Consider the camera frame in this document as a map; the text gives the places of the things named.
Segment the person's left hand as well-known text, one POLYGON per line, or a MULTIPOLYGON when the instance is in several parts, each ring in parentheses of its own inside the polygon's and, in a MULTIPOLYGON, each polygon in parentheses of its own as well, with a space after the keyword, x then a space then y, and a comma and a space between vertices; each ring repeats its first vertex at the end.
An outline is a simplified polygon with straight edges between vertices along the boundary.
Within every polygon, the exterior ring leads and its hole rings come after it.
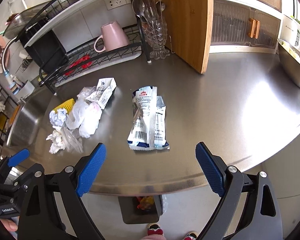
POLYGON ((9 232, 16 232, 18 230, 18 226, 14 221, 9 219, 0 219, 0 221, 9 232))

